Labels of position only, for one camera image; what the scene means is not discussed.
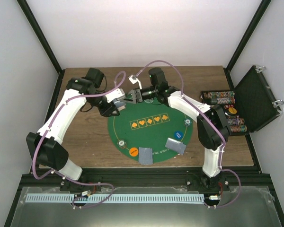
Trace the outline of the blue playing card deck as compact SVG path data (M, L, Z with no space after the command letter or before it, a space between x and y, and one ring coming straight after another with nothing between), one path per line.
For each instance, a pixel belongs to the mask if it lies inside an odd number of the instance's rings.
M121 110L123 110L123 109L126 108L126 103L125 103L125 102L122 102L122 101L120 101L120 100L114 99L114 100L113 100L113 103L114 103L114 105L116 106L116 108L117 108L118 111L121 111Z

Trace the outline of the stack of poker chips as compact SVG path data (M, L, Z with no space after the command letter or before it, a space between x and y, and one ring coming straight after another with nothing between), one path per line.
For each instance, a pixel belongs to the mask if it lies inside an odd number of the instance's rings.
M126 142L124 140L119 140L117 144L121 149L126 148Z

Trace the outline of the orange big blind button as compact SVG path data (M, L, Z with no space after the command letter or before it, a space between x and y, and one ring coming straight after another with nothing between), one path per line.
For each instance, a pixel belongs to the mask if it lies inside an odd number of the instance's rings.
M139 155L139 149L136 147L132 147L129 149L129 155L132 157L136 157Z

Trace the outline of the dealt cards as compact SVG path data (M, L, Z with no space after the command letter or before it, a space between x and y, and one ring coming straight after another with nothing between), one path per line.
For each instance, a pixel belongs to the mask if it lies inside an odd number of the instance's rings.
M179 155L183 155L186 150L186 145L178 140L168 138L165 147L177 152Z
M138 162L141 165L152 165L153 164L152 148L139 147Z

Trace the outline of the blue small blind button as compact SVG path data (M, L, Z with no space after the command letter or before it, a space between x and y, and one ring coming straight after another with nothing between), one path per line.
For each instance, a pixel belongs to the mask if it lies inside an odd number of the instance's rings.
M181 140L183 138L184 134L181 131L174 132L174 138L177 140Z

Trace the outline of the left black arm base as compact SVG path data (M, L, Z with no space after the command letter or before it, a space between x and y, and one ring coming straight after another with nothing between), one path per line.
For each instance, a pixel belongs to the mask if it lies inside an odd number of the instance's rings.
M58 185L61 191L70 191L70 192L83 192L83 191L96 191L100 186L90 186L91 183L98 183L102 181L102 178L91 178L80 180L82 183L87 183L89 186L81 185L77 183L72 183L68 180L61 180Z

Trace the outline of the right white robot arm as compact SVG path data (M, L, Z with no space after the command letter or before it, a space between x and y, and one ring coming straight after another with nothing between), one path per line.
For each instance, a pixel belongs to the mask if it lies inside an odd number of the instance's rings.
M212 190L217 186L216 176L222 171L222 156L231 134L230 126L221 107L200 103L184 94L181 89L168 84L165 74L161 68L149 70L151 86L142 87L138 76L128 77L132 84L139 87L131 91L132 102L140 103L145 99L156 98L161 104L176 109L197 125L198 139L204 147L203 172L206 174L201 178L201 186L205 190Z

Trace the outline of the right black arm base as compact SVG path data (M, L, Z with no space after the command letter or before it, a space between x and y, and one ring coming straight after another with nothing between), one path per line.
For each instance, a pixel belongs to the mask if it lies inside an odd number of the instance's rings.
M205 174L190 174L186 177L186 185L192 191L215 192L222 189L222 191L229 191L230 187L225 184L226 178L221 174L209 178Z

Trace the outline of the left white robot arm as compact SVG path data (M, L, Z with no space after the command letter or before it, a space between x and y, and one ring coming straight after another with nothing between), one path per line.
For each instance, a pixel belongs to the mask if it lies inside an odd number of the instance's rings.
M87 187L87 179L82 176L82 168L72 162L68 151L63 148L64 135L78 111L86 102L97 102L100 111L118 112L113 100L125 96L120 88L123 81L115 82L114 88L100 93L98 88L104 74L93 69L91 76L69 80L60 103L47 122L36 132L27 135L27 146L32 158L32 172L37 180L52 172L70 180L71 186L82 191Z

